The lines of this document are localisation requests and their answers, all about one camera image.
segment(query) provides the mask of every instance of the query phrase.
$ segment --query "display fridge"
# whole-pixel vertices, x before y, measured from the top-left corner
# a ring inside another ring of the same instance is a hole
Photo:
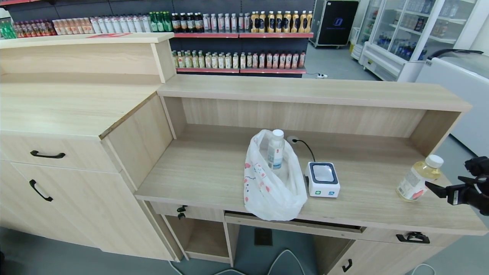
[[[469,49],[489,0],[386,0],[359,63],[385,81],[415,81],[427,56]]]
[[[352,57],[355,59],[360,59],[362,54],[363,45],[365,42],[369,41],[370,35],[375,28],[375,23],[377,22],[377,15],[380,10],[381,5],[385,0],[370,0],[365,10],[365,16],[363,17],[363,22],[360,26],[360,32],[358,34],[358,39],[353,47]]]

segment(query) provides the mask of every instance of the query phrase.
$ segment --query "black drawer handle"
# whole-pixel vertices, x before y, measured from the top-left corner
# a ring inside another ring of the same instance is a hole
[[[39,155],[39,151],[32,150],[31,155],[39,158],[48,158],[48,159],[62,159],[64,156],[66,156],[65,153],[59,153],[55,156],[45,156],[45,155]]]
[[[402,243],[429,244],[429,238],[421,232],[409,232],[406,237],[396,234],[397,239]]]
[[[353,265],[353,261],[351,259],[348,259],[348,266],[342,266],[343,273],[346,273],[350,269],[350,267],[352,267],[352,265]]]
[[[46,198],[46,197],[45,197],[45,196],[43,196],[41,193],[39,193],[39,191],[38,191],[38,190],[36,189],[36,187],[34,186],[34,185],[36,184],[36,181],[35,181],[35,180],[30,180],[30,181],[29,181],[29,183],[30,183],[30,185],[31,185],[32,189],[34,189],[34,191],[36,191],[36,193],[38,193],[38,194],[39,194],[39,196],[41,196],[43,199],[47,200],[48,202],[52,202],[52,201],[53,201],[53,198],[51,198],[51,197],[47,197],[47,198]]]

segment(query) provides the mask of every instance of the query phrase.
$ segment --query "drawer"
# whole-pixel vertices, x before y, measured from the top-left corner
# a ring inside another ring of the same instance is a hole
[[[3,154],[11,161],[119,172],[100,141],[2,135],[0,142]]]
[[[307,233],[346,239],[358,239],[363,233],[361,227],[322,223],[294,219],[291,221],[264,221],[256,216],[246,213],[226,212],[224,220],[229,224],[278,229],[292,232]]]
[[[412,245],[447,247],[461,237],[460,235],[421,232],[421,234],[423,234],[429,239],[429,244],[418,242],[419,239],[414,239],[412,242],[404,241],[404,239],[407,239],[410,233],[412,233],[412,231],[379,229],[379,228],[369,227],[365,229],[365,232],[362,234],[360,239],[368,240],[368,241],[394,243],[394,244],[412,244]]]
[[[181,208],[182,205],[167,204],[167,203],[157,203],[151,202],[151,206],[155,209],[155,212],[160,215],[168,216],[178,216],[179,213],[183,213],[185,218],[199,219],[206,221],[223,222],[224,221],[224,210],[196,207],[196,206],[186,206],[185,211],[178,212],[177,209]]]

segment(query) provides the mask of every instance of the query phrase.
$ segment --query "plastic bag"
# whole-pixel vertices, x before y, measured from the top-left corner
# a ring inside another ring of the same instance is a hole
[[[282,173],[283,182],[268,167],[268,141],[272,131],[262,130],[249,144],[244,163],[244,206],[263,220],[289,221],[295,219],[307,200],[304,176],[294,150],[285,142]]]

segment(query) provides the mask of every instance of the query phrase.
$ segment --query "white bottle cap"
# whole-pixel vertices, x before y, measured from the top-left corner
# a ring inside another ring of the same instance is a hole
[[[272,133],[276,137],[279,137],[279,138],[283,138],[284,137],[284,131],[282,131],[280,129],[275,129],[275,130],[273,130]]]
[[[438,157],[437,155],[429,155],[425,160],[428,166],[433,168],[440,168],[443,165],[443,159]]]

